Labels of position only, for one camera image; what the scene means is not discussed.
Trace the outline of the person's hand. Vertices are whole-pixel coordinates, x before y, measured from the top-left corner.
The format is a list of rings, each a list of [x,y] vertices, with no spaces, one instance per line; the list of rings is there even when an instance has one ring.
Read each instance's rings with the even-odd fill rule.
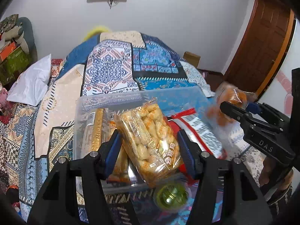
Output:
[[[259,176],[259,184],[260,186],[263,186],[265,184],[268,184],[269,182],[269,176],[272,172],[272,170],[275,168],[275,160],[269,157],[266,157],[263,161],[263,169],[261,171],[261,174]],[[293,178],[293,170],[290,170],[290,172],[286,175],[286,177],[281,182],[280,186],[278,187],[278,190],[284,191],[287,189],[291,183]]]

